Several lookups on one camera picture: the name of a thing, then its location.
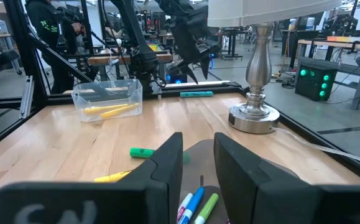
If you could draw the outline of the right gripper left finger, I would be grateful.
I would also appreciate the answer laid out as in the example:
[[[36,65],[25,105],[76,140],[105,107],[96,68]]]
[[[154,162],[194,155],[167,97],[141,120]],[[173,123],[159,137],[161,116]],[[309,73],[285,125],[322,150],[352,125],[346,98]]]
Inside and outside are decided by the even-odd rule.
[[[115,183],[17,182],[0,188],[0,224],[176,224],[183,135],[173,133]]]

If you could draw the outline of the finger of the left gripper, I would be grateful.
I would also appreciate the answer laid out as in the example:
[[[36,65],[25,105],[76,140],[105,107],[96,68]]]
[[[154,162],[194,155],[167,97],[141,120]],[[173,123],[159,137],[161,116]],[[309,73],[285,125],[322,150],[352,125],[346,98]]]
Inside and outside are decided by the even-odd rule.
[[[210,64],[210,56],[209,55],[205,55],[204,57],[202,57],[200,59],[200,67],[202,69],[203,76],[206,80],[208,79],[209,64]]]
[[[189,66],[187,64],[183,64],[180,66],[180,71],[183,74],[188,75],[196,84],[198,84],[198,80],[195,76],[195,74],[193,73],[193,71],[189,68]]]

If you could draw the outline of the teal highlighter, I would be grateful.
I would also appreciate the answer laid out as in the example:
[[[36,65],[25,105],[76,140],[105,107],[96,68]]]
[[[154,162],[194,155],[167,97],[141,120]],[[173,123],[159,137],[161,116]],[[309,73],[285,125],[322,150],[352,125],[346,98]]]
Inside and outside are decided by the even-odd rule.
[[[181,92],[181,98],[191,98],[191,97],[211,97],[214,93],[212,91],[187,91]]]

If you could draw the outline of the red marker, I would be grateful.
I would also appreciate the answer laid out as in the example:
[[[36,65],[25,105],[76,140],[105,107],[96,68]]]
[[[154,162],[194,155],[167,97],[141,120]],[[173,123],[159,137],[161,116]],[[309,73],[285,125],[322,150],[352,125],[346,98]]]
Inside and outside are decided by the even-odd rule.
[[[181,204],[179,205],[178,211],[177,211],[177,223],[179,223],[187,205],[190,203],[190,200],[192,199],[193,194],[188,193],[186,197],[182,200]]]

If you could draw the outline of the green highlighter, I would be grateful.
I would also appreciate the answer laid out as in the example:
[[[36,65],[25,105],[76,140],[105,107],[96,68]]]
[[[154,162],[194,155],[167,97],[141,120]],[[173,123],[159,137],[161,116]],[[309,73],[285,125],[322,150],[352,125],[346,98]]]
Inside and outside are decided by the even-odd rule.
[[[139,159],[147,159],[151,155],[153,155],[155,151],[153,149],[144,149],[139,147],[132,147],[130,149],[130,156],[133,158],[139,158]]]

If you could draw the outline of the blue marker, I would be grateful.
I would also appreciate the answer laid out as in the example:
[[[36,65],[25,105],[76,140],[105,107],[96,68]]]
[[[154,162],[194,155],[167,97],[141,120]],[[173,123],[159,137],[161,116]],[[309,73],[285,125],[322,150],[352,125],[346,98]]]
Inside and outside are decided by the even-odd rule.
[[[193,194],[193,197],[190,200],[190,203],[187,205],[178,224],[188,224],[189,223],[192,215],[194,214],[197,206],[199,205],[199,203],[203,197],[204,192],[205,192],[204,187],[199,187],[197,189],[197,191]]]

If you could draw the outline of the white marker with green cap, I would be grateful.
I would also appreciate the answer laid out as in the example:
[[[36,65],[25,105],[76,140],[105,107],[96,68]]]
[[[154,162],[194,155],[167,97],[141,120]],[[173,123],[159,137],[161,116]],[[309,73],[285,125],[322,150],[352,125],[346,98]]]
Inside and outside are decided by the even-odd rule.
[[[205,224],[208,217],[212,213],[217,201],[219,199],[219,195],[216,193],[213,193],[211,197],[208,199],[208,201],[205,203],[203,208],[201,209],[200,213],[196,217],[193,224]]]

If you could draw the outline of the thin yellow highlighter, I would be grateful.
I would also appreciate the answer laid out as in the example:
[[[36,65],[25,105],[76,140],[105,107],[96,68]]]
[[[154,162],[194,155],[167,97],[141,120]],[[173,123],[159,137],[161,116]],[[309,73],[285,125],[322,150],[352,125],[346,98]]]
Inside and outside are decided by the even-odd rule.
[[[100,117],[101,118],[112,118],[112,117],[115,117],[117,115],[120,115],[120,114],[123,114],[123,113],[126,113],[130,110],[133,110],[134,108],[137,108],[139,106],[138,103],[134,103],[134,104],[131,104],[131,105],[127,105],[127,106],[123,106],[123,107],[120,107],[120,108],[117,108],[117,109],[114,109],[114,110],[111,110],[111,111],[107,111],[105,113],[102,113],[100,114]]]
[[[128,106],[128,104],[111,105],[111,106],[93,106],[82,110],[84,114],[100,113],[101,111],[113,110]]]

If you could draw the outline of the blue-lit black device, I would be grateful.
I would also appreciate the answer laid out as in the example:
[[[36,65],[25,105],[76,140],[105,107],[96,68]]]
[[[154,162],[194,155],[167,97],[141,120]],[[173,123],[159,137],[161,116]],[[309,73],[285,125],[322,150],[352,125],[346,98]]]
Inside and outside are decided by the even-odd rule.
[[[165,81],[170,84],[187,83],[188,78],[186,74],[169,74],[165,75]]]

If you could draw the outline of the plain yellow highlighter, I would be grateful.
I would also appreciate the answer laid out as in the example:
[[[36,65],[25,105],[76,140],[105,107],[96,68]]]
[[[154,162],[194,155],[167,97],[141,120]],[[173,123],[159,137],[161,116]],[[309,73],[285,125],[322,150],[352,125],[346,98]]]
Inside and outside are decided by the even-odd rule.
[[[130,174],[132,172],[132,170],[127,170],[124,172],[118,172],[112,175],[107,175],[104,177],[98,177],[94,180],[94,182],[117,182],[119,180],[121,180],[122,178],[124,178],[125,176],[127,176],[128,174]]]

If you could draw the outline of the white shade silver table lamp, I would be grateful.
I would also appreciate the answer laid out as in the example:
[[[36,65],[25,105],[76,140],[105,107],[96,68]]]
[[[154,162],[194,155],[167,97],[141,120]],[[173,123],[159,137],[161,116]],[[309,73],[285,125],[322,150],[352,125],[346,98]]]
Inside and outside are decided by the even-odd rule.
[[[272,65],[269,42],[274,22],[336,8],[342,0],[208,0],[208,26],[256,27],[256,46],[246,69],[247,101],[229,109],[229,124],[246,133],[267,134],[277,126],[280,113],[264,104],[264,87]]]

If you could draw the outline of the wooden workbench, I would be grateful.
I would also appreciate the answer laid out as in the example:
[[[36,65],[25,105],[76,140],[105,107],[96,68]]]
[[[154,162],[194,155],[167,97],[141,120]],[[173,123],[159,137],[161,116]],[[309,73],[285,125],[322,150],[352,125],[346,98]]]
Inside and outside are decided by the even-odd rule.
[[[157,66],[157,73],[161,79],[165,79],[165,65],[172,62],[173,56],[169,52],[159,52],[157,54],[159,64]],[[115,79],[122,80],[129,78],[129,74],[121,65],[131,64],[131,56],[128,54],[114,55],[109,53],[108,49],[104,49],[96,55],[92,55],[88,59],[88,63],[95,67],[98,67],[99,74],[102,80],[109,78],[109,73],[115,72]]]
[[[298,40],[298,44],[300,46],[300,51],[302,55],[305,53],[305,49],[307,45],[311,45],[310,53],[308,57],[300,57],[298,60],[298,65],[301,64],[311,64],[311,65],[322,65],[326,68],[333,68],[338,72],[348,73],[350,75],[355,75],[359,77],[359,81],[353,83],[343,83],[337,82],[339,86],[346,86],[348,88],[355,89],[354,98],[352,99],[351,108],[354,110],[359,109],[360,105],[360,67],[356,65],[350,65],[347,63],[341,62],[331,62],[331,56],[333,53],[334,48],[341,48],[341,49],[351,49],[351,50],[360,50],[360,41],[329,41],[329,40],[318,40],[318,39],[300,39]],[[326,51],[325,59],[317,59],[313,58],[313,51],[314,47],[317,45],[325,45],[328,46],[328,50]]]

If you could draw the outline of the clear plastic bin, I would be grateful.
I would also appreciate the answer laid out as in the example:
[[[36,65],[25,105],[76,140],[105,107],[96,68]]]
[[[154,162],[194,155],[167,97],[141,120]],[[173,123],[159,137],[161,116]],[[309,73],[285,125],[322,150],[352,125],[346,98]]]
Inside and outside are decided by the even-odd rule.
[[[101,121],[105,119],[137,116],[142,113],[142,85],[137,79],[114,80],[98,83],[83,83],[77,85],[72,91],[72,100],[83,122]],[[101,118],[100,113],[84,114],[83,109],[93,106],[111,106],[121,104],[134,104],[139,106],[126,113],[112,118]]]

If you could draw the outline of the black computer with green lights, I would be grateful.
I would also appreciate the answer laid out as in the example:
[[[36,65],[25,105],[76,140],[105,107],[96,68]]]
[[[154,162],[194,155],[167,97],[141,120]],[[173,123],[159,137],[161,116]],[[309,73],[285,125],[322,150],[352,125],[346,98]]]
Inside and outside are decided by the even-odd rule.
[[[327,101],[335,82],[337,70],[301,63],[295,79],[295,93],[309,98],[312,101]]]

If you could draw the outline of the silver metal bracket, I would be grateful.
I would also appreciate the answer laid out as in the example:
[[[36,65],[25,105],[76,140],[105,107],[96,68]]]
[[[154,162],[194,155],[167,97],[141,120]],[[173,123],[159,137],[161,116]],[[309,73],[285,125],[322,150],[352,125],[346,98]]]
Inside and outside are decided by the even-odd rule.
[[[30,115],[33,94],[34,94],[34,79],[33,76],[28,76],[25,80],[24,93],[21,99],[21,106],[19,109],[19,119],[25,119]]]

